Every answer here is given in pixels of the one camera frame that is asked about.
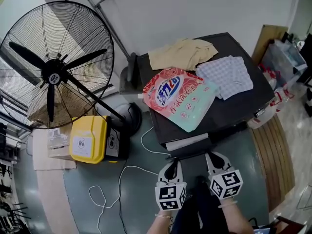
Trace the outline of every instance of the human arm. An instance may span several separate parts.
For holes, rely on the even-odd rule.
[[[158,215],[172,216],[171,211],[159,211]],[[147,234],[167,234],[169,225],[171,224],[170,218],[157,216],[148,230]]]
[[[240,212],[238,206],[234,203],[232,198],[220,200],[222,211],[224,213],[226,223],[230,233],[236,234],[253,234],[254,230],[251,224]]]

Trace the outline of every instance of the fan guard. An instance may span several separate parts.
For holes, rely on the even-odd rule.
[[[17,54],[18,48],[36,54],[44,67],[25,60],[21,52]],[[1,102],[7,113],[28,126],[56,128],[83,116],[96,103],[64,76],[71,74],[101,98],[113,72],[114,45],[106,24],[93,10],[76,2],[56,1],[22,16],[6,34],[0,57]],[[90,60],[76,65],[82,59]],[[52,92],[51,118],[47,104],[53,101],[47,97]]]

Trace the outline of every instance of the bracelet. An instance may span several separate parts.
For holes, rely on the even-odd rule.
[[[163,218],[172,218],[171,216],[165,216],[165,215],[159,215],[159,214],[155,214],[155,216],[159,216],[159,217],[163,217]]]
[[[229,203],[229,204],[219,205],[218,208],[219,208],[219,209],[220,209],[220,208],[224,208],[224,207],[227,207],[227,206],[230,206],[230,205],[234,205],[234,204],[236,204],[236,203],[237,203],[237,201],[233,201],[233,202],[231,202],[231,203]]]

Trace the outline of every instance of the fan blade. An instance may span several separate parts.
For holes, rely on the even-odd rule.
[[[47,94],[47,109],[48,115],[51,122],[53,122],[54,117],[54,85],[49,84],[48,94]]]
[[[28,61],[30,64],[34,65],[39,69],[43,69],[45,67],[45,62],[37,56],[34,52],[30,51],[29,49],[21,46],[15,42],[9,42],[9,46],[23,59]]]
[[[89,54],[87,54],[85,56],[82,56],[82,57],[78,58],[77,60],[74,60],[74,61],[68,63],[65,66],[65,69],[69,70],[71,68],[75,68],[75,67],[77,67],[79,65],[82,65],[82,64],[84,64],[84,63],[94,59],[95,57],[98,57],[98,56],[104,54],[106,51],[107,51],[107,49],[101,49],[101,50],[97,50],[95,52],[89,53]]]

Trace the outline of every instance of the white wall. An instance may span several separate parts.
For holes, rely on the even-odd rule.
[[[0,5],[0,39],[21,16],[43,3],[44,0],[4,0]]]
[[[311,21],[312,0],[299,0],[290,32],[298,35],[300,39],[304,39],[307,35]]]
[[[88,5],[87,0],[74,1]],[[137,54],[178,38],[221,32],[229,32],[251,54],[262,25],[287,25],[292,4],[293,0],[108,0],[102,6],[125,45]]]

